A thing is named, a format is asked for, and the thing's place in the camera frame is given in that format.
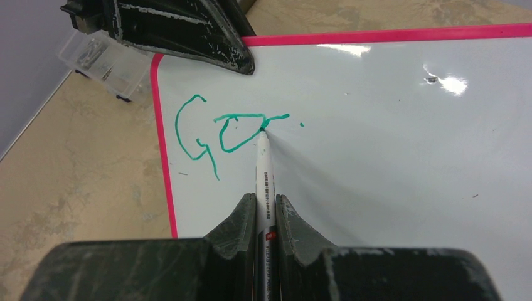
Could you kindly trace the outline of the clear plastic screw box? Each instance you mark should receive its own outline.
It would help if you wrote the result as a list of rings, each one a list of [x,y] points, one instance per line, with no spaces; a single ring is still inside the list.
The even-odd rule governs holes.
[[[153,53],[122,45],[102,31],[84,34],[73,29],[56,54],[75,73],[101,83],[120,100],[139,103],[152,100]]]

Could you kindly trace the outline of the white green whiteboard marker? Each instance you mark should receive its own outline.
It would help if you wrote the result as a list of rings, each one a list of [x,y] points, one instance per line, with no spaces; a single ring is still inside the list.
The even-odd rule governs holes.
[[[255,300],[280,300],[274,167],[265,129],[258,132],[255,177]]]

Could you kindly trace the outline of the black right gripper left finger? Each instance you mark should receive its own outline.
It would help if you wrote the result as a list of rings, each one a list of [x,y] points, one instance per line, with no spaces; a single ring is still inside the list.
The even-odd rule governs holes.
[[[63,243],[22,300],[251,300],[256,197],[201,238]]]

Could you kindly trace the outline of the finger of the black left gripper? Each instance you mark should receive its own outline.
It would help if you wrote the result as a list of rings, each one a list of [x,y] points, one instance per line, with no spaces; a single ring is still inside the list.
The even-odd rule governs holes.
[[[74,29],[106,32],[143,51],[203,61],[242,75],[255,71],[244,38],[255,36],[246,13],[254,1],[68,0]]]

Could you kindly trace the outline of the pink framed whiteboard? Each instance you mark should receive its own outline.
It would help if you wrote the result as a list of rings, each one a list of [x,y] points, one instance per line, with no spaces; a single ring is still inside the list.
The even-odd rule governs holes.
[[[199,237],[275,189],[333,243],[475,254],[531,299],[531,25],[255,36],[252,75],[156,55],[171,233]]]

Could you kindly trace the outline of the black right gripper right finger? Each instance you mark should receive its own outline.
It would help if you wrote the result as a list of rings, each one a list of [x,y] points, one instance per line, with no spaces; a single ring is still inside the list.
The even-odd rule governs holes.
[[[499,300],[465,250],[337,246],[276,197],[283,300]]]

